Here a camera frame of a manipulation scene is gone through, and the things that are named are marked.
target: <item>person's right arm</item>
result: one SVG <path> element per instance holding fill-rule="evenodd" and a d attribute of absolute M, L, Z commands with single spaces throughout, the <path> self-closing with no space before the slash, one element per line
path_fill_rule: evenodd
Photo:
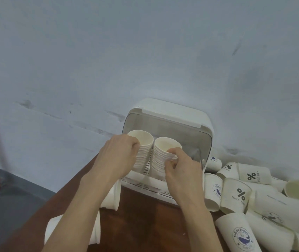
<path fill-rule="evenodd" d="M 193 161 L 181 148 L 167 152 L 178 160 L 166 161 L 168 190 L 185 216 L 193 252 L 223 252 L 212 216 L 204 203 L 201 164 Z"/>

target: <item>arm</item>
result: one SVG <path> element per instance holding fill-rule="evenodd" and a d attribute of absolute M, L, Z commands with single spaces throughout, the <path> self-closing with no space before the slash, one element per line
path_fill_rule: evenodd
<path fill-rule="evenodd" d="M 132 169 L 139 146 L 138 139 L 128 135 L 105 143 L 42 252 L 87 250 L 100 205 L 114 183 Z"/>
<path fill-rule="evenodd" d="M 185 216 L 193 252 L 223 252 L 210 212 L 204 204 L 201 164 L 193 161 L 181 148 L 167 152 L 178 160 L 166 161 L 168 190 Z"/>

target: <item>brown wooden table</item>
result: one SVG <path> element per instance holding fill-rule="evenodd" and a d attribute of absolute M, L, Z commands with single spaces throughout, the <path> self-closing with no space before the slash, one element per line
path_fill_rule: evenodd
<path fill-rule="evenodd" d="M 0 246 L 6 252 L 40 252 L 48 221 L 62 215 L 79 186 L 80 179 L 95 162 L 91 160 L 20 229 Z M 222 212 L 212 214 L 216 220 Z M 122 187 L 118 211 L 100 209 L 100 244 L 88 251 L 190 251 L 188 233 L 181 209 Z M 225 252 L 229 252 L 217 230 Z"/>

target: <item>gray floor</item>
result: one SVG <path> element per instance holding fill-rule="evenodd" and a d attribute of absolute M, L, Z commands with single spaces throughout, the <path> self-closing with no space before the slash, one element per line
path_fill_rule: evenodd
<path fill-rule="evenodd" d="M 0 170 L 0 244 L 54 195 L 50 190 Z"/>

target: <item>hand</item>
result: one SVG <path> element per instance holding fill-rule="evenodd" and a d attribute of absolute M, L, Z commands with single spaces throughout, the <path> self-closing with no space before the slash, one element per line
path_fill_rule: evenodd
<path fill-rule="evenodd" d="M 140 142 L 136 137 L 127 134 L 114 135 L 99 151 L 89 176 L 106 178 L 114 184 L 119 178 L 127 175 L 135 164 Z"/>
<path fill-rule="evenodd" d="M 193 161 L 181 148 L 171 148 L 167 152 L 178 157 L 178 160 L 165 162 L 169 193 L 182 210 L 190 204 L 204 204 L 201 163 Z"/>

